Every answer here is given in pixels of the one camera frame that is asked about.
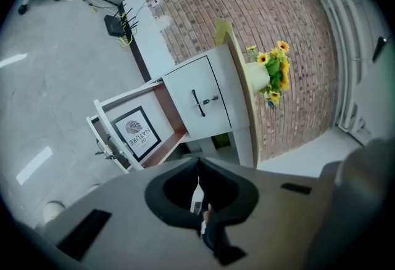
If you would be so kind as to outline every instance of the white vase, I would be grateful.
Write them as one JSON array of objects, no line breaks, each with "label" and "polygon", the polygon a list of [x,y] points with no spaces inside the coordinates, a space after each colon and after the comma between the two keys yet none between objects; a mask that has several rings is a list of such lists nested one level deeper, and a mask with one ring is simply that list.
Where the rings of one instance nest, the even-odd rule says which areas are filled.
[{"label": "white vase", "polygon": [[270,82],[270,76],[264,64],[258,62],[246,63],[244,71],[254,94],[266,87]]}]

